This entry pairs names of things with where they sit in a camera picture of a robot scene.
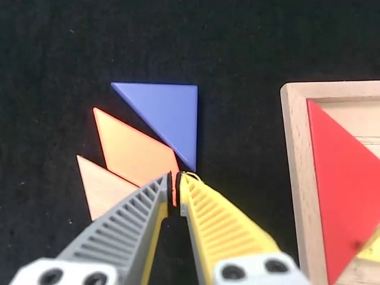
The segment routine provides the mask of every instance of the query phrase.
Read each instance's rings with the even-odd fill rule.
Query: black fabric
[[[296,258],[280,87],[378,78],[379,16],[378,1],[0,1],[0,283],[90,223],[75,155],[105,166],[94,106],[157,138],[111,81],[196,84],[197,172]],[[186,224],[163,228],[151,284],[195,284]]]

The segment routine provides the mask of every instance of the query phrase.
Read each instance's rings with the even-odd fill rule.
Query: gripper jaw
[[[147,284],[171,192],[170,173],[141,187],[89,225],[57,259],[114,265],[120,284]]]
[[[274,239],[197,176],[182,173],[180,214],[186,217],[199,284],[212,284],[219,261],[280,252]]]

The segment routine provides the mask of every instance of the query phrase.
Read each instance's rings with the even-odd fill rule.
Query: red triangle
[[[380,160],[308,100],[329,284],[380,222]]]

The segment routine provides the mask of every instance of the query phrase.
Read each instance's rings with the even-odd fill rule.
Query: wooden tray
[[[328,282],[307,99],[380,158],[380,81],[288,83],[281,89],[300,266],[319,285]],[[355,258],[336,284],[380,284],[380,264]]]

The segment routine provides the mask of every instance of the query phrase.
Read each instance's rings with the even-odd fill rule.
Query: screw hole
[[[289,270],[285,263],[277,259],[268,260],[265,267],[270,273],[285,273]]]
[[[58,283],[64,272],[59,268],[50,269],[40,278],[40,285],[54,285]]]
[[[88,276],[84,285],[105,285],[107,283],[107,276],[103,273],[96,272]]]
[[[226,280],[238,280],[245,277],[245,272],[238,266],[227,265],[222,269],[221,275]]]

